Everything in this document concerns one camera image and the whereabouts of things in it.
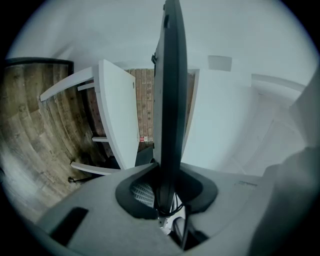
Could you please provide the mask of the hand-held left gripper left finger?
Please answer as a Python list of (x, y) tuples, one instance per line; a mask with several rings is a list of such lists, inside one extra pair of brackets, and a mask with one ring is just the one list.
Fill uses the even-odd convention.
[(39, 220), (36, 238), (54, 256), (179, 256), (158, 213), (131, 193), (131, 185), (156, 169), (149, 163), (95, 178)]

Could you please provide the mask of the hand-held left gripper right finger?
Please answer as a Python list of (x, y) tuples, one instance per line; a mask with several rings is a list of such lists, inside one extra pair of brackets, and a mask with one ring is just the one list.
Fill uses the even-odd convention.
[(273, 167), (263, 176), (180, 166), (185, 204), (184, 253), (249, 253), (273, 191)]

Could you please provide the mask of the black computer keyboard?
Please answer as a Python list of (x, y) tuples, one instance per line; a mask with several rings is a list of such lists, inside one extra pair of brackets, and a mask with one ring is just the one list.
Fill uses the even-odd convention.
[(187, 113), (187, 46), (179, 0), (165, 0), (160, 37), (152, 56), (153, 158), (158, 164), (155, 206), (168, 216), (180, 171)]

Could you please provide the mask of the white table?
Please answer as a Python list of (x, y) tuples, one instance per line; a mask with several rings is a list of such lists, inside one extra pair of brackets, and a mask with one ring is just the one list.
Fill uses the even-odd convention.
[(135, 166), (139, 146), (136, 78), (102, 59), (97, 65), (78, 71), (57, 82), (40, 95), (46, 101), (80, 83), (93, 80), (100, 119), (107, 142), (122, 170)]

